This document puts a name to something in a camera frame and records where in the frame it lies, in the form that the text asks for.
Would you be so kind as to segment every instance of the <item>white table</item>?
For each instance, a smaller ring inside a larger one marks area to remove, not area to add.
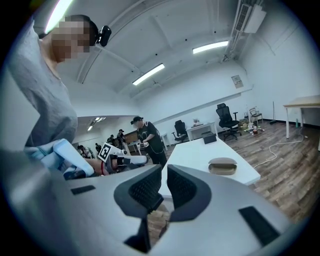
[[[286,111],[286,138],[289,139],[289,115],[288,109],[290,108],[299,108],[300,109],[300,126],[304,126],[304,115],[303,110],[305,108],[320,108],[320,95],[308,96],[308,97],[299,97],[295,98],[293,101],[289,102],[286,105],[283,105]]]
[[[160,137],[162,138],[162,141],[163,141],[165,150],[168,151],[167,142],[168,142],[168,145],[169,145],[169,146],[170,146],[170,143],[169,143],[169,140],[168,140],[167,133],[163,133],[162,135],[160,135]]]
[[[134,152],[137,152],[136,151],[136,148],[137,148],[138,151],[139,151],[140,156],[142,156],[140,148],[138,148],[138,146],[137,146],[138,144],[139,144],[139,141],[134,141],[134,142],[129,143],[128,147],[133,146]]]
[[[192,134],[194,131],[205,128],[205,127],[210,127],[211,132],[214,133],[218,137],[216,123],[215,122],[208,122],[208,123],[204,123],[202,125],[198,125],[196,127],[191,127],[191,128],[186,129],[186,133],[188,134],[189,141],[192,141],[194,139],[193,134]]]
[[[167,186],[168,165],[185,166],[209,173],[209,161],[213,158],[232,158],[237,162],[235,174],[226,175],[225,177],[227,178],[247,186],[260,180],[260,174],[221,139],[216,138],[215,142],[205,144],[204,140],[200,138],[175,146],[162,170],[161,188],[159,193],[162,194],[164,198],[172,197]]]

